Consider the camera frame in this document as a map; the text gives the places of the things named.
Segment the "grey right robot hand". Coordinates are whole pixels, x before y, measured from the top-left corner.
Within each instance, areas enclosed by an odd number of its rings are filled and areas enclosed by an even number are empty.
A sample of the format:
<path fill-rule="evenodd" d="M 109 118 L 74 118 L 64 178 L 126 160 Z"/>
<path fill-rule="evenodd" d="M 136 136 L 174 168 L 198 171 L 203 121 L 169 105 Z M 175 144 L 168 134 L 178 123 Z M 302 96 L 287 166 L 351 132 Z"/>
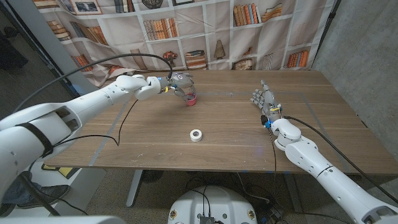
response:
<path fill-rule="evenodd" d="M 273 92 L 264 80 L 261 80 L 262 89 L 255 89 L 251 101 L 260 108 L 262 115 L 273 123 L 282 117 L 281 104 L 276 102 Z"/>

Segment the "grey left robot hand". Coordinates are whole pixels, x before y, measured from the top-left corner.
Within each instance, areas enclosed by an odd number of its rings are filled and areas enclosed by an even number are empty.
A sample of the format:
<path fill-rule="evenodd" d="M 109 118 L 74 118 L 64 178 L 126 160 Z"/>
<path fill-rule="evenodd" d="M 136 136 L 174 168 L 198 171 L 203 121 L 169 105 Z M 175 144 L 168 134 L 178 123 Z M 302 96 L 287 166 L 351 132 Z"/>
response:
<path fill-rule="evenodd" d="M 174 94 L 181 97 L 186 103 L 196 96 L 192 77 L 190 73 L 175 72 L 169 80 L 170 87 L 174 89 Z"/>

